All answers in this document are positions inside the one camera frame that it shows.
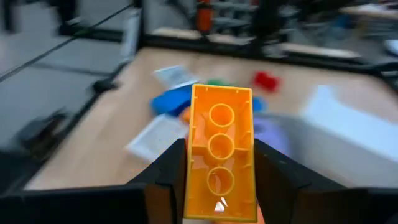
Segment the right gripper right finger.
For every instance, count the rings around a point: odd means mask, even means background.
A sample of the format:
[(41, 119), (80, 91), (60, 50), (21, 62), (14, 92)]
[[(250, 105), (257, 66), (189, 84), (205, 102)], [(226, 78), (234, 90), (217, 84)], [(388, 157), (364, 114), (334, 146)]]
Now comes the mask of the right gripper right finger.
[(344, 188), (258, 139), (254, 140), (254, 165), (256, 197), (265, 224), (290, 224), (302, 189)]

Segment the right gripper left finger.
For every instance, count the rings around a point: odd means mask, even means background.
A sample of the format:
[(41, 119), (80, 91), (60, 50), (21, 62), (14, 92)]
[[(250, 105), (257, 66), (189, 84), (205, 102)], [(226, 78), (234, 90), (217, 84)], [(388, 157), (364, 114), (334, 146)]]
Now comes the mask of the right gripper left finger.
[(140, 187), (143, 199), (133, 224), (182, 224), (187, 175), (184, 139), (178, 139), (128, 184)]

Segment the yellow-orange long brick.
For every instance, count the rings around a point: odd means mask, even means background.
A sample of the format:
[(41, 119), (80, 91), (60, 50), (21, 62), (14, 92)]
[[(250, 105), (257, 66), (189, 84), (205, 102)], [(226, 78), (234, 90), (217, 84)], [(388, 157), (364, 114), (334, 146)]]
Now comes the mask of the yellow-orange long brick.
[(250, 88), (192, 86), (186, 175), (186, 219), (257, 221)]

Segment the white playing cards box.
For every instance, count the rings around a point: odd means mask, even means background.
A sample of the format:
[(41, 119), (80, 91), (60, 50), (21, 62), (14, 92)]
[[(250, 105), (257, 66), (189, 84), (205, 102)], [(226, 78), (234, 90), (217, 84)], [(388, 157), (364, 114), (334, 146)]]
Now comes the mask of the white playing cards box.
[(126, 149), (143, 161), (154, 162), (177, 139), (184, 138), (187, 133), (187, 124), (176, 117), (162, 114), (156, 116)]
[(200, 80), (183, 65), (174, 65), (154, 71), (154, 76), (168, 90), (198, 83)]

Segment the large blue toy block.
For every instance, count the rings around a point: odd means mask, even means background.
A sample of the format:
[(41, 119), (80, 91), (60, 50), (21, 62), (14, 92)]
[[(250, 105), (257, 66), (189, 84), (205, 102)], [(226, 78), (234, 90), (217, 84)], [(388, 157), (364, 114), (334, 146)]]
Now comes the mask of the large blue toy block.
[(167, 114), (178, 117), (191, 104), (192, 85), (167, 90), (152, 99), (150, 105), (156, 115)]

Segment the small red toy block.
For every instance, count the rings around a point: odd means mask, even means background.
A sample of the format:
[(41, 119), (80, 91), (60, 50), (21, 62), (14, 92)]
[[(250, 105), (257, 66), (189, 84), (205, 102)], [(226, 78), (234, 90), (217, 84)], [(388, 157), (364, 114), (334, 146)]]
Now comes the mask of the small red toy block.
[(257, 86), (270, 93), (276, 92), (280, 87), (281, 79), (273, 76), (269, 72), (256, 71), (254, 72), (253, 85)]

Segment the green round-stud toy block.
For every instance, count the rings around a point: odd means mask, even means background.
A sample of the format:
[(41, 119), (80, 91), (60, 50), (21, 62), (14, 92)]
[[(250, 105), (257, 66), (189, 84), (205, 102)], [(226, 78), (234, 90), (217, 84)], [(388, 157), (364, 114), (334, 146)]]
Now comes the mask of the green round-stud toy block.
[(232, 83), (224, 81), (222, 79), (209, 79), (206, 81), (207, 85), (216, 85), (216, 86), (233, 86)]

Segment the grey plastic bin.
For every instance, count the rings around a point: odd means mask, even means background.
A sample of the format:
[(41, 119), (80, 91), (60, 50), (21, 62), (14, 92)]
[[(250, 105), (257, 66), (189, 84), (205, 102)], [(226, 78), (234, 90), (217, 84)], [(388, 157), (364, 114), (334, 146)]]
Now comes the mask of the grey plastic bin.
[(303, 166), (302, 133), (300, 120), (286, 114), (254, 114), (254, 137), (287, 157), (285, 175), (299, 187), (307, 187), (312, 181)]

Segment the white plastic bin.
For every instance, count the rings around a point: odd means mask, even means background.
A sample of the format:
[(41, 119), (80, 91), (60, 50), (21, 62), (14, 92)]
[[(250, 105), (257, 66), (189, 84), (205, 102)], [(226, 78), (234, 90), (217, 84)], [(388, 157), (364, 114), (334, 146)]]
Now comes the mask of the white plastic bin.
[(398, 124), (340, 103), (320, 86), (303, 112), (299, 158), (345, 186), (398, 188)]

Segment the black table clamp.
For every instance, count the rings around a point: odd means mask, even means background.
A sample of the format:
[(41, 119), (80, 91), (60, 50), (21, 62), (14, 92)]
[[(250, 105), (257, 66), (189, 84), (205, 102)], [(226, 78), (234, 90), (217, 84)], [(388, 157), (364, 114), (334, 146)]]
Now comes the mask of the black table clamp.
[(95, 94), (102, 94), (106, 91), (118, 89), (119, 85), (112, 79), (103, 79), (95, 81), (91, 88)]
[(16, 134), (18, 153), (37, 161), (48, 158), (59, 140), (59, 127), (68, 116), (69, 112), (65, 108), (59, 108), (48, 116), (39, 116), (29, 121)]

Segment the orange-red canister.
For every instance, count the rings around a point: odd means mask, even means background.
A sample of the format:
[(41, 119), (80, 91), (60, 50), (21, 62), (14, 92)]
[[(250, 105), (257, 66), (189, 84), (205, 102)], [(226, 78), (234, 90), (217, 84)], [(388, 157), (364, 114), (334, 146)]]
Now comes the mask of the orange-red canister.
[(209, 34), (212, 28), (213, 7), (210, 2), (210, 0), (197, 0), (196, 25), (204, 34)]

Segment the black aluminium table frame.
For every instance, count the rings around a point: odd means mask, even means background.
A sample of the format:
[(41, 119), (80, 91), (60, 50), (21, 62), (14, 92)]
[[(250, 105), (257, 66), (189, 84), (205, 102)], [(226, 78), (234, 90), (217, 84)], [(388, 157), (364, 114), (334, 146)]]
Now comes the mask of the black aluminium table frame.
[(301, 49), (301, 45), (281, 42), (279, 39), (272, 40), (270, 34), (262, 34), (260, 31), (255, 33), (253, 39), (245, 40), (242, 44), (239, 44), (235, 39), (232, 43), (210, 39), (210, 35), (202, 32), (179, 0), (171, 0), (172, 10), (181, 13), (183, 18), (188, 21), (192, 27), (189, 33), (193, 34), (194, 37), (185, 38), (177, 37), (176, 35), (147, 34), (145, 32), (146, 7), (144, 0), (132, 0), (132, 5), (141, 11), (139, 16), (138, 48), (150, 46), (179, 49), (251, 60), (363, 73), (375, 76), (386, 82), (392, 82), (398, 86), (398, 62), (369, 64), (363, 62), (359, 57), (334, 56), (331, 50), (316, 49), (314, 53), (311, 53), (309, 47), (305, 46)]

